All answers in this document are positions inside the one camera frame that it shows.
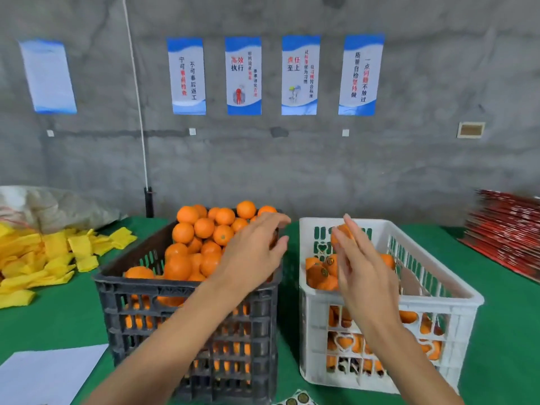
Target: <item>forearm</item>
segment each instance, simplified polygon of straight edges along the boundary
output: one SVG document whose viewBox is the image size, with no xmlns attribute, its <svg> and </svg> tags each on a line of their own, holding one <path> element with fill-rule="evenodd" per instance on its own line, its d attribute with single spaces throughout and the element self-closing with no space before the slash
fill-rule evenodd
<svg viewBox="0 0 540 405">
<path fill-rule="evenodd" d="M 377 343 L 370 345 L 409 405 L 463 405 L 405 327 L 398 324 L 377 337 Z"/>
<path fill-rule="evenodd" d="M 240 295 L 226 289 L 219 278 L 203 282 L 92 392 L 85 405 L 166 403 L 204 343 L 241 301 Z"/>
</svg>

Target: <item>person's left hand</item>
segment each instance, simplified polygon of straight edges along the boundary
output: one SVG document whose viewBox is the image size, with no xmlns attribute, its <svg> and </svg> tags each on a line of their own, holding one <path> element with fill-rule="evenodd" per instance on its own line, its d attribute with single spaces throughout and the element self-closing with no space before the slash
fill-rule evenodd
<svg viewBox="0 0 540 405">
<path fill-rule="evenodd" d="M 214 278 L 244 298 L 260 286 L 279 266 L 287 251 L 288 236 L 283 236 L 273 249 L 269 245 L 274 231 L 291 223 L 281 213 L 263 213 L 257 220 L 236 233 L 228 243 Z"/>
</svg>

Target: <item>basket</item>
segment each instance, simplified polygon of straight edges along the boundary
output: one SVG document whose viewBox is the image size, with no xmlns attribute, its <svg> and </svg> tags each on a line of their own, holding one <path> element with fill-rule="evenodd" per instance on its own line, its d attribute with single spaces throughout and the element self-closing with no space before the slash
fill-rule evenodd
<svg viewBox="0 0 540 405">
<path fill-rule="evenodd" d="M 163 274 L 165 250 L 172 244 L 176 224 L 172 222 L 126 249 L 93 276 L 115 367 L 176 310 L 161 304 L 158 297 L 187 298 L 199 285 L 122 277 L 133 266 L 147 266 Z M 174 401 L 271 403 L 278 373 L 276 318 L 281 275 L 280 267 L 271 282 L 251 292 L 218 327 L 181 379 Z M 144 307 L 138 303 L 148 299 Z"/>
<path fill-rule="evenodd" d="M 484 298 L 392 222 L 355 222 L 377 251 L 395 258 L 404 326 L 457 391 L 476 312 Z M 313 289 L 306 283 L 306 258 L 324 260 L 331 254 L 332 227 L 342 223 L 342 219 L 300 219 L 300 373 L 314 384 L 397 394 L 344 308 L 340 293 Z"/>
</svg>

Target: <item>red stack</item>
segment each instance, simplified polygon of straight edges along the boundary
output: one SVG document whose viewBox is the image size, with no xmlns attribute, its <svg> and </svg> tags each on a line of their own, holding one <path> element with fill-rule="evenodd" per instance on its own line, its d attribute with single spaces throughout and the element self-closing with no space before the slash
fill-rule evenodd
<svg viewBox="0 0 540 405">
<path fill-rule="evenodd" d="M 540 199 L 478 190 L 480 208 L 460 241 L 504 267 L 540 283 Z"/>
</svg>

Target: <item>concrete wall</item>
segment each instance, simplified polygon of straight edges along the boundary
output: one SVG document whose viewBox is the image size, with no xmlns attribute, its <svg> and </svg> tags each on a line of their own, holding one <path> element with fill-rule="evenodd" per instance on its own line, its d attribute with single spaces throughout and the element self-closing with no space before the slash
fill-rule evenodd
<svg viewBox="0 0 540 405">
<path fill-rule="evenodd" d="M 540 192 L 540 0 L 127 1 L 158 215 L 251 198 L 295 217 L 459 224 L 477 187 Z M 376 115 L 338 116 L 345 35 L 378 32 Z M 280 115 L 284 34 L 322 35 L 317 116 Z M 262 116 L 226 115 L 226 35 L 262 36 Z M 204 39 L 206 116 L 172 113 L 170 36 Z M 34 114 L 17 44 L 34 37 L 65 43 L 77 115 Z M 464 120 L 485 137 L 456 139 Z M 3 0 L 0 159 L 1 184 L 143 213 L 122 0 Z"/>
</svg>

